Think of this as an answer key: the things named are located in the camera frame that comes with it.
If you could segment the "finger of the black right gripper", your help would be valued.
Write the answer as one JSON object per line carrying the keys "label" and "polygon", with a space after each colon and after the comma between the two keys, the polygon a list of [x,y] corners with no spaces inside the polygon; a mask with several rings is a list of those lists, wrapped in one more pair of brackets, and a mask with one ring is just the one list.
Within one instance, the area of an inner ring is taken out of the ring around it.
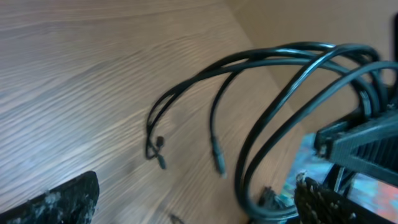
{"label": "finger of the black right gripper", "polygon": [[349,114],[319,130],[314,148],[333,164],[397,186],[397,110],[367,121]]}

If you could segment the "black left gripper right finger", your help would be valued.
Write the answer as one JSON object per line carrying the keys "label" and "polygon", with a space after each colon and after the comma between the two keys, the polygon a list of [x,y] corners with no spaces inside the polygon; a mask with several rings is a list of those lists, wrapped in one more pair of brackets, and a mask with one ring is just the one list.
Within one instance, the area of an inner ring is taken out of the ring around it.
{"label": "black left gripper right finger", "polygon": [[309,177],[296,181],[294,203],[301,224],[393,224]]}

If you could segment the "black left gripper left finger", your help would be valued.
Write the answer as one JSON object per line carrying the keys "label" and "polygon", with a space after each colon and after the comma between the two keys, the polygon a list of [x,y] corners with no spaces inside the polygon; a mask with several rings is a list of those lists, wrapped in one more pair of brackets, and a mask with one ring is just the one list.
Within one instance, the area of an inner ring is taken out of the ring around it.
{"label": "black left gripper left finger", "polygon": [[100,187],[90,170],[1,214],[2,224],[90,224]]}

